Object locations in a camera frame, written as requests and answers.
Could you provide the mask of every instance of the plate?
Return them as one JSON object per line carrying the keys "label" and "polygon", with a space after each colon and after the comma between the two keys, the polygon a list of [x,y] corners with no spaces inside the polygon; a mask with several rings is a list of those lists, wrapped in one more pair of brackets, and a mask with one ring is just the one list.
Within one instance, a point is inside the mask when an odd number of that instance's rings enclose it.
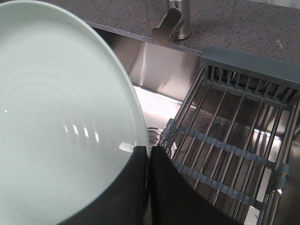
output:
{"label": "plate", "polygon": [[0,4],[0,221],[57,224],[148,146],[122,65],[85,22],[39,1]]}

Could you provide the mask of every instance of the faucet handle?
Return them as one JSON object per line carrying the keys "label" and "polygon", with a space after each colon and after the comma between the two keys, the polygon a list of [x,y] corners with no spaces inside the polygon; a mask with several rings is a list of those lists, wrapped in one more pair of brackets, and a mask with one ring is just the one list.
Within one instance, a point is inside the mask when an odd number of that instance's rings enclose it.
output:
{"label": "faucet handle", "polygon": [[168,46],[176,37],[183,23],[181,12],[177,8],[171,8],[158,26],[152,29],[154,41],[159,45]]}

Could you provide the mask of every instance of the gray speckled countertop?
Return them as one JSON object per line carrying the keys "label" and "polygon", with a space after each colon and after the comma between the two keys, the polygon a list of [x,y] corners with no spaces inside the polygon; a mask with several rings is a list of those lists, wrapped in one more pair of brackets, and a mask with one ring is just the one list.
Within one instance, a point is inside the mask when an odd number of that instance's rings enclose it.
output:
{"label": "gray speckled countertop", "polygon": [[[45,0],[102,30],[153,42],[164,0]],[[192,36],[171,48],[200,54],[207,45],[300,66],[300,9],[248,0],[191,0]]]}

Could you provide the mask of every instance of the dish drying rack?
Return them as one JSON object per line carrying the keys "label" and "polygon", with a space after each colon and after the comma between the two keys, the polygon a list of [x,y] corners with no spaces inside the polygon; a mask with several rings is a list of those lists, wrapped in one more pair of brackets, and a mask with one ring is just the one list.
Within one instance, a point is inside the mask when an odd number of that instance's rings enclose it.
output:
{"label": "dish drying rack", "polygon": [[204,50],[201,67],[158,145],[193,189],[229,217],[273,224],[290,172],[299,68],[215,46]]}

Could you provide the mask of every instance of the kitchen sink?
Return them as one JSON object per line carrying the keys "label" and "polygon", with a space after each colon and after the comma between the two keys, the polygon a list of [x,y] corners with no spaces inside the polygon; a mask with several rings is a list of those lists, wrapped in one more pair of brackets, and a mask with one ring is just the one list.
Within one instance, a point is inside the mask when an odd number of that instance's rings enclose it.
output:
{"label": "kitchen sink", "polygon": [[[286,151],[290,175],[272,222],[276,225],[300,223],[297,213],[300,205],[300,196],[297,194],[300,188],[300,129],[296,123],[299,114],[296,105],[288,108],[276,107],[262,100],[211,85],[205,81],[205,70],[201,68],[200,55],[180,52],[107,31],[96,31],[118,56],[134,85],[152,145],[158,144],[160,134],[166,128],[169,119],[175,118],[181,125],[189,126],[237,148],[248,149],[253,154],[265,155],[265,149],[269,148],[267,158],[275,162],[277,155],[282,151],[280,146],[286,142],[285,133],[294,133],[293,130],[288,130],[294,126],[295,135],[289,135],[292,140],[291,150]],[[216,78],[220,83],[221,71],[217,68],[213,70],[219,74]],[[198,82],[197,87],[195,92],[191,93],[195,82]],[[223,152],[223,149],[221,151],[222,154],[212,144],[187,134],[180,134],[171,144],[168,154],[172,160],[192,168],[194,172],[213,176],[227,186],[263,202],[271,170],[241,160],[232,153]],[[254,206],[213,190],[183,172],[181,174],[195,191],[230,217],[247,225],[258,223],[260,210]]]}

